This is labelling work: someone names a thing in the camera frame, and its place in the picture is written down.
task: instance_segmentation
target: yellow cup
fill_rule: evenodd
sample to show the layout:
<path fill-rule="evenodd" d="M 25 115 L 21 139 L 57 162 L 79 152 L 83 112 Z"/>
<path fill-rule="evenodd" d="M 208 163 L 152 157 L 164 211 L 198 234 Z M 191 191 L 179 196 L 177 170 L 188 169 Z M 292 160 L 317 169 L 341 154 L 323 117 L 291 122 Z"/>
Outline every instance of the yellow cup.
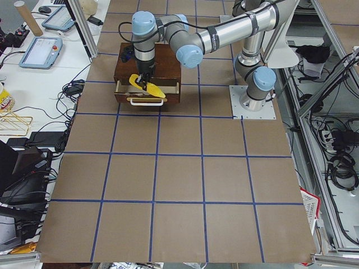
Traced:
<path fill-rule="evenodd" d="M 5 90 L 2 83 L 0 83 L 0 112 L 11 111 L 15 105 L 15 99 Z"/>

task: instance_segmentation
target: gray floor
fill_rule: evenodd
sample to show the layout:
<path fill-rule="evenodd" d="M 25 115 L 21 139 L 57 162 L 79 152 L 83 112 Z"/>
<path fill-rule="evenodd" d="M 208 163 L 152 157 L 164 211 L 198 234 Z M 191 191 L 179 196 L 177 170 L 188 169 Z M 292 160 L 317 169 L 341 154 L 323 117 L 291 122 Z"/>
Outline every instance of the gray floor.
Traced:
<path fill-rule="evenodd" d="M 38 0 L 25 0 L 29 10 L 32 10 Z M 17 28 L 24 22 L 24 19 L 13 6 L 15 0 L 1 0 L 0 4 L 0 27 L 6 33 L 14 33 Z"/>

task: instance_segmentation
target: robotic arm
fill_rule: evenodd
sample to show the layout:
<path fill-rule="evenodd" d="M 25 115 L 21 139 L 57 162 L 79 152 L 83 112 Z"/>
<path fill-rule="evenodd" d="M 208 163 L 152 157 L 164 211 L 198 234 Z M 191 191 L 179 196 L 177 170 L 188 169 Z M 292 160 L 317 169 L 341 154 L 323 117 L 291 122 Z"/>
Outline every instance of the robotic arm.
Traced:
<path fill-rule="evenodd" d="M 184 15 L 155 18 L 148 11 L 136 12 L 132 17 L 132 43 L 140 74 L 136 83 L 145 90 L 154 73 L 155 42 L 165 39 L 181 65 L 194 68 L 201 63 L 204 54 L 245 39 L 243 51 L 236 58 L 234 66 L 249 85 L 249 103 L 245 104 L 245 107 L 258 110 L 258 106 L 275 83 L 274 72 L 267 67 L 259 67 L 264 31 L 275 29 L 287 22 L 298 0 L 261 2 L 263 1 L 252 0 L 247 6 L 259 7 L 246 11 L 245 0 L 236 1 L 233 14 L 239 16 L 217 25 L 200 27 L 203 31 L 194 34 L 188 33 L 188 22 Z"/>

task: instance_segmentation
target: white handle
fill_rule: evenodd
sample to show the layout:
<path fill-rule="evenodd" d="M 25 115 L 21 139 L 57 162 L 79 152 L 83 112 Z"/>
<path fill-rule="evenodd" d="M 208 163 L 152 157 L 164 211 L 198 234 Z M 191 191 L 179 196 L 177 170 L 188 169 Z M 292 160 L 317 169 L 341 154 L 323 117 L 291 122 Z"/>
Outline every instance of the white handle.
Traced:
<path fill-rule="evenodd" d="M 131 98 L 130 103 L 131 105 L 141 105 L 141 106 L 161 106 L 163 105 L 163 99 L 161 100 L 160 103 L 134 103 Z"/>

